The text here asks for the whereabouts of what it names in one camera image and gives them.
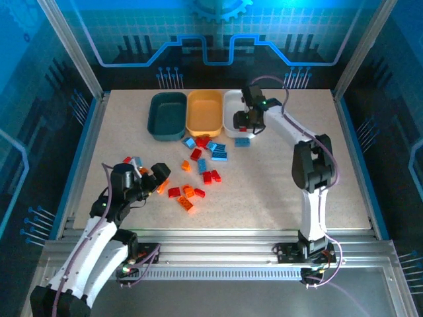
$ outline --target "blue lego brick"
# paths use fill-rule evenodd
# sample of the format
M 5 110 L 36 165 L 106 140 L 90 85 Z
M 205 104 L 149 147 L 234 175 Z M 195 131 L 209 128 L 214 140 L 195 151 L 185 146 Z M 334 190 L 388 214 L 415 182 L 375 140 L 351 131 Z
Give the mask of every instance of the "blue lego brick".
M 211 151 L 211 152 L 213 152 L 215 149 L 216 149 L 216 147 L 217 147 L 217 144 L 216 143 L 214 143 L 214 142 L 209 142 L 209 143 L 207 143 L 207 148 Z
M 196 147 L 196 142 L 194 141 L 193 138 L 191 137 L 187 137 L 186 139 L 182 140 L 182 143 L 185 144 L 186 147 L 188 147 L 189 149 L 193 149 L 194 147 Z
M 235 138 L 235 147 L 250 147 L 250 139 L 248 137 Z
M 213 152 L 225 152 L 226 145 L 221 143 L 215 143 L 216 148 L 213 150 Z
M 226 152 L 216 152 L 214 151 L 211 155 L 212 160 L 227 160 L 227 153 Z
M 207 170 L 206 159 L 199 158 L 197 163 L 198 163 L 198 173 L 202 175 Z

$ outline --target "gear logo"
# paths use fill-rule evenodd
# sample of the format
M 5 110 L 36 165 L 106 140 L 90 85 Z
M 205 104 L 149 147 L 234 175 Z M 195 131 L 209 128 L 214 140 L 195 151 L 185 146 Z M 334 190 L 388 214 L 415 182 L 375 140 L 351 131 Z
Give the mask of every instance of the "gear logo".
M 0 0 L 1 6 L 9 10 L 9 14 L 21 29 L 28 32 L 38 22 L 36 0 Z
M 237 18 L 246 12 L 246 6 L 252 5 L 252 0 L 189 0 L 188 6 L 198 18 L 205 18 L 207 22 L 229 22 L 230 18 Z

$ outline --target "yellow bin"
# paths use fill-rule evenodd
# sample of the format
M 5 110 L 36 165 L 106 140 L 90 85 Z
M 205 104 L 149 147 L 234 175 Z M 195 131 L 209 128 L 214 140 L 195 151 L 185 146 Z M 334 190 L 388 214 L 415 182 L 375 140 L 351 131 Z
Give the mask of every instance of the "yellow bin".
M 223 126 L 223 97 L 218 90 L 194 90 L 188 95 L 186 129 L 193 137 L 217 137 Z

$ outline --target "plastic bin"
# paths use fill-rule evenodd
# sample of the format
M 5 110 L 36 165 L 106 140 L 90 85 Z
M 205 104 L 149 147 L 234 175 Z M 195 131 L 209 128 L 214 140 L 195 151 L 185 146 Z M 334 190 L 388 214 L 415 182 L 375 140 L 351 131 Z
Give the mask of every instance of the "plastic bin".
M 186 96 L 161 92 L 151 99 L 148 132 L 158 141 L 178 141 L 185 134 Z
M 217 137 L 222 129 L 222 94 L 218 90 L 194 90 L 188 95 L 186 128 L 193 137 Z
M 230 90 L 223 96 L 223 127 L 228 137 L 248 137 L 252 139 L 255 137 L 252 134 L 252 129 L 247 129 L 247 132 L 241 132 L 233 127 L 233 115 L 240 110 L 245 110 L 245 104 L 241 101 L 242 96 L 241 90 Z

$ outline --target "orange lego brick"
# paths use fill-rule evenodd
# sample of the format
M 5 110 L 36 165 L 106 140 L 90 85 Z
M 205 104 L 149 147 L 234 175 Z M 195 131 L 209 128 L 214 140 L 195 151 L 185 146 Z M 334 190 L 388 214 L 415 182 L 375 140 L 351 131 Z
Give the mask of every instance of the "orange lego brick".
M 163 194 L 163 192 L 165 191 L 165 187 L 167 186 L 167 184 L 169 184 L 169 179 L 165 180 L 163 182 L 163 184 L 161 184 L 158 188 L 157 188 L 157 192 L 159 194 Z
M 150 171 L 148 169 L 146 169 L 145 167 L 141 167 L 139 169 L 139 172 L 141 173 L 141 175 L 150 173 Z
M 185 170 L 187 172 L 191 171 L 191 165 L 187 160 L 184 160 L 181 167 L 182 167 L 183 170 Z
M 178 198 L 178 202 L 179 202 L 179 205 L 183 206 L 183 208 L 187 212 L 191 213 L 191 212 L 194 211 L 194 208 L 193 208 L 194 205 L 192 205 L 191 202 L 189 200 L 187 200 L 184 196 L 180 196 Z

